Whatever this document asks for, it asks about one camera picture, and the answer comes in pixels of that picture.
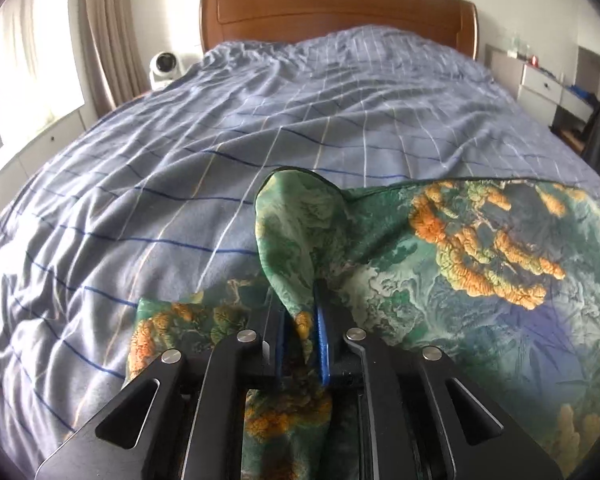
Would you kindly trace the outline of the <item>blue plaid duvet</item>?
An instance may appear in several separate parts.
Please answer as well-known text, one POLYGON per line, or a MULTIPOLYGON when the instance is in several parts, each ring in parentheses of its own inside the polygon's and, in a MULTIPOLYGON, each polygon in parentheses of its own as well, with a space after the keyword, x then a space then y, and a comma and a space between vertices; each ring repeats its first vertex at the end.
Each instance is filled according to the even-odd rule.
MULTIPOLYGON (((379 26, 220 44, 0 213, 0 478, 245 479, 247 396, 281 392, 300 346, 274 292, 209 350, 163 350, 134 378, 126 363, 140 300, 183 300, 257 258, 254 199, 292 168, 343 190, 535 180, 600 201, 600 176, 451 48, 379 26)), ((318 382, 354 409, 355 479, 568 479, 440 347, 386 344, 326 288, 318 382)))

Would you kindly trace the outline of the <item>white round fan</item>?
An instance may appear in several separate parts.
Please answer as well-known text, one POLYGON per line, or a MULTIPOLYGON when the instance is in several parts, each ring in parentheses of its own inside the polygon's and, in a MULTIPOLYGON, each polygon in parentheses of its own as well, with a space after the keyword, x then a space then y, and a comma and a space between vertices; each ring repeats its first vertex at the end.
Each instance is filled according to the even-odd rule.
POLYGON ((181 63, 173 52, 158 52, 149 62, 149 81, 152 91, 163 90, 182 75, 181 63))

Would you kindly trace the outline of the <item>beige curtain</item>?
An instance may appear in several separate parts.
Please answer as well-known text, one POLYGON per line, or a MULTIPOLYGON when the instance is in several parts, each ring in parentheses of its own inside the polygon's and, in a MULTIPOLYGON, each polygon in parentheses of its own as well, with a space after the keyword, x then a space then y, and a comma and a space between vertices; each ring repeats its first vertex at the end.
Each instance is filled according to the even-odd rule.
POLYGON ((102 117, 149 90, 131 0, 79 0, 86 79, 102 117))

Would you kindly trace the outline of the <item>white window cabinet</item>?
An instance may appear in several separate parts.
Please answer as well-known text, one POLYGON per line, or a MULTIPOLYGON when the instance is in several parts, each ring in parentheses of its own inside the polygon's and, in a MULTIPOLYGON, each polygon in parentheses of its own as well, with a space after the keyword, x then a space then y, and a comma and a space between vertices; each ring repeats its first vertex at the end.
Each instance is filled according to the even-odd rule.
POLYGON ((30 177, 85 132, 82 112, 74 110, 23 144, 0 148, 0 212, 30 177))

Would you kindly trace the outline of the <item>brown wooden headboard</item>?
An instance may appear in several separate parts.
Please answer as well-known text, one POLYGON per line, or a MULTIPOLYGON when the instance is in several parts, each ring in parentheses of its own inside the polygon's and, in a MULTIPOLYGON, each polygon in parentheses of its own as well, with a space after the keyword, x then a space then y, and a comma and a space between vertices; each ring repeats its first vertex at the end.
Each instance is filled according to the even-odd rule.
POLYGON ((200 0, 200 42, 296 42, 365 25, 414 32, 475 60, 476 6, 467 0, 200 0))

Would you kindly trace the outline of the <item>wooden chair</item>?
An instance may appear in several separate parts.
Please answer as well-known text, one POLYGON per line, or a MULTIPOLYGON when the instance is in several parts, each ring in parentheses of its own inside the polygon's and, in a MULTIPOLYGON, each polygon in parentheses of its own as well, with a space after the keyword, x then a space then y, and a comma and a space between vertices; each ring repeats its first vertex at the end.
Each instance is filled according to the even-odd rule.
POLYGON ((568 145, 574 152, 581 154, 584 151, 585 143, 580 140, 571 130, 556 129, 556 136, 566 145, 568 145))

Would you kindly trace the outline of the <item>white desk with drawers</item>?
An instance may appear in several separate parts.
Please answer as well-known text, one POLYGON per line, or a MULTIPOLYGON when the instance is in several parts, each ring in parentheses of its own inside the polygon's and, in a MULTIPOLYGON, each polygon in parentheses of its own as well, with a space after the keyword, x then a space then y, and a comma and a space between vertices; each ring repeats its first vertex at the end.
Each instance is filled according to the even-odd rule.
POLYGON ((528 115, 547 128, 580 128, 593 114, 593 107, 588 102, 554 77, 519 58, 511 58, 505 51, 487 46, 484 60, 494 79, 528 115))

